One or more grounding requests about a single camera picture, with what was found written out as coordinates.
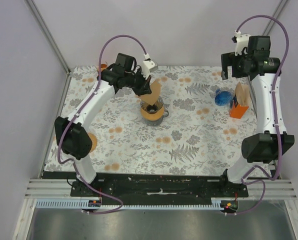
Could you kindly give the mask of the brown paper coffee filter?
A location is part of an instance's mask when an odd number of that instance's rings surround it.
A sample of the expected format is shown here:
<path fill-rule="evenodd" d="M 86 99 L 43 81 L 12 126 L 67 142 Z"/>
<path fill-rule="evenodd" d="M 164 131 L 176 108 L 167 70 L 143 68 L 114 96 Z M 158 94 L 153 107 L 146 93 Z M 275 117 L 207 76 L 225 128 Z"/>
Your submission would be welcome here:
<path fill-rule="evenodd" d="M 159 82 L 154 81 L 150 85 L 151 93 L 139 96 L 138 98 L 149 105 L 153 105 L 160 97 L 161 88 L 162 88 L 162 85 Z"/>

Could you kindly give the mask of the glass coffee server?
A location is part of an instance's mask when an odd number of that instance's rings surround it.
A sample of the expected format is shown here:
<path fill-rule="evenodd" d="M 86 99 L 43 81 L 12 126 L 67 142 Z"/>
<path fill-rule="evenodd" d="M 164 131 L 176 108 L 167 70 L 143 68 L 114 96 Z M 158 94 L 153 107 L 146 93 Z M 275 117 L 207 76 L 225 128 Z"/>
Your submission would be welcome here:
<path fill-rule="evenodd" d="M 162 108 L 154 114 L 149 114 L 148 112 L 141 110 L 141 115 L 147 125 L 158 126 L 163 122 L 164 118 L 169 116 L 169 111 Z"/>

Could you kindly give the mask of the orange coffee filter box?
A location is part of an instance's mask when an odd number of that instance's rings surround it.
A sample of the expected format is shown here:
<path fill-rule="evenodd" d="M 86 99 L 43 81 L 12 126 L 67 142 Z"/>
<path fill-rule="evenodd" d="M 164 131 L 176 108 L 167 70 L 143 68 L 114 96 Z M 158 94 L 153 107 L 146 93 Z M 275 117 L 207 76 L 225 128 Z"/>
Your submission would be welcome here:
<path fill-rule="evenodd" d="M 229 116 L 231 118 L 241 119 L 248 110 L 250 103 L 249 86 L 239 82 L 235 87 L 233 99 L 230 102 Z"/>

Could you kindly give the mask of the clear glass dripper cone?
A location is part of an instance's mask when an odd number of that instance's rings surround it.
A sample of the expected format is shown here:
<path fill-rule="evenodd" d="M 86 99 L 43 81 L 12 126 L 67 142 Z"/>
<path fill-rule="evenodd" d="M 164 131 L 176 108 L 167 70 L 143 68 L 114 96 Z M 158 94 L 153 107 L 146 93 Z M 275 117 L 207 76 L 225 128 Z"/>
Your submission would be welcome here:
<path fill-rule="evenodd" d="M 159 110 L 161 110 L 164 106 L 164 101 L 163 99 L 159 96 L 156 102 L 153 105 L 150 105 L 149 103 L 145 101 L 140 102 L 141 109 L 144 110 L 145 112 L 149 114 L 155 114 Z"/>

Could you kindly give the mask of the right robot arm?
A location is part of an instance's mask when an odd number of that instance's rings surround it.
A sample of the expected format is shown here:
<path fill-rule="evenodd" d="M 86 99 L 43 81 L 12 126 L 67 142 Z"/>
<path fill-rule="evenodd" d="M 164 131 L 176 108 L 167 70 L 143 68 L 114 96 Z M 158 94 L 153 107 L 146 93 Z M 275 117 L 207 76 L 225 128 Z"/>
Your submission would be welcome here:
<path fill-rule="evenodd" d="M 221 55 L 221 77 L 228 79 L 231 67 L 232 77 L 249 78 L 255 96 L 257 127 L 254 135 L 242 141 L 241 157 L 220 176 L 218 191 L 224 197 L 231 196 L 236 187 L 241 189 L 243 181 L 261 164 L 280 161 L 295 143 L 282 117 L 282 62 L 270 56 L 270 37 L 236 33 L 232 41 L 236 44 L 235 50 Z"/>

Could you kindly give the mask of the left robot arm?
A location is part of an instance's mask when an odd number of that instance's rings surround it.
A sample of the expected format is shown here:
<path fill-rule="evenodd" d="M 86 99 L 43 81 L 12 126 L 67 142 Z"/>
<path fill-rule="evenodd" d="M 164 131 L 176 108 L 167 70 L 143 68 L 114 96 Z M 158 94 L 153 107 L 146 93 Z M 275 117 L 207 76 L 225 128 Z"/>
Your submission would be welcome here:
<path fill-rule="evenodd" d="M 133 56 L 119 53 L 116 61 L 101 70 L 97 82 L 84 100 L 67 117 L 57 117 L 54 122 L 57 160 L 62 165 L 66 161 L 61 154 L 71 157 L 77 178 L 83 182 L 82 191 L 92 197 L 99 192 L 99 184 L 94 181 L 96 171 L 92 166 L 90 152 L 92 140 L 88 129 L 108 100 L 122 88 L 130 88 L 137 96 L 151 94 L 151 73 L 158 68 L 149 54 L 144 54 L 144 61 L 137 64 Z"/>

